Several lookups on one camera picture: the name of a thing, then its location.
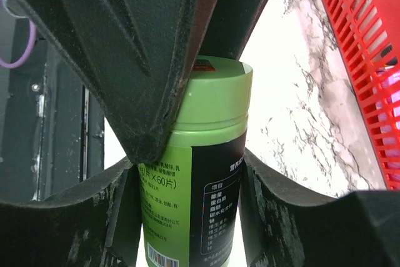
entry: black label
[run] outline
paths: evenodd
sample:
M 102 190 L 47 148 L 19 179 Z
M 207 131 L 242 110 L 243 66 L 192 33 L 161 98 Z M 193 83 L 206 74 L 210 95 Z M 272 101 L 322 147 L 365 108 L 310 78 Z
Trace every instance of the black label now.
M 220 267 L 232 250 L 246 133 L 192 147 L 190 267 Z

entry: red plastic basket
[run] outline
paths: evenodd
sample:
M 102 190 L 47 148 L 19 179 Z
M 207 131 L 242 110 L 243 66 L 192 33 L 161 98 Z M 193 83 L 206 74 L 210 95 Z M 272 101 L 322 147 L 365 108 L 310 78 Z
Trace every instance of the red plastic basket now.
M 322 0 L 388 189 L 400 189 L 400 1 Z

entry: cable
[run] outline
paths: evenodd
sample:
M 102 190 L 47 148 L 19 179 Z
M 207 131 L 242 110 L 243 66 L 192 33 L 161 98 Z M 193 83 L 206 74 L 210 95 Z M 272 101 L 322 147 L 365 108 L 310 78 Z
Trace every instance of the cable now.
M 27 18 L 27 17 L 17 16 L 17 15 L 14 15 L 13 13 L 11 13 L 9 11 L 9 9 L 7 8 L 6 3 L 7 3 L 7 0 L 2 0 L 3 7 L 6 9 L 6 11 L 10 15 L 12 15 L 15 18 L 19 18 L 19 19 Z M 36 34 L 37 34 L 36 26 L 31 20 L 29 20 L 29 39 L 28 39 L 26 49 L 25 49 L 23 55 L 14 63 L 6 63 L 0 58 L 0 66 L 4 67 L 4 68 L 8 68 L 8 69 L 14 69 L 14 68 L 18 68 L 22 64 L 24 64 L 26 62 L 26 60 L 28 59 L 28 57 L 30 57 L 30 55 L 32 54 L 32 51 L 33 51 L 33 48 L 34 48 L 35 42 L 36 42 Z
M 8 69 L 14 69 L 20 67 L 30 57 L 36 42 L 36 26 L 29 20 L 29 40 L 26 45 L 24 54 L 14 63 L 6 63 L 0 58 L 0 66 Z

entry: white marble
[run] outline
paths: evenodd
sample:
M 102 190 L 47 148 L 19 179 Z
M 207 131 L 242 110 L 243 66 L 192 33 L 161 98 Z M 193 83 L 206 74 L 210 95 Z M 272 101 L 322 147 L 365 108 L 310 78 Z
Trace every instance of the white marble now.
M 326 195 L 384 188 L 321 0 L 269 0 L 241 60 L 254 68 L 254 154 Z

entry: supplement bottle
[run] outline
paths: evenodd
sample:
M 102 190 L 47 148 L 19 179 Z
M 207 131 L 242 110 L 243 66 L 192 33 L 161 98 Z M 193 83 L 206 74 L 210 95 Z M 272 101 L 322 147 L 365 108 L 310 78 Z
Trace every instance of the supplement bottle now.
M 252 69 L 200 56 L 167 147 L 140 164 L 150 267 L 226 267 L 232 248 Z

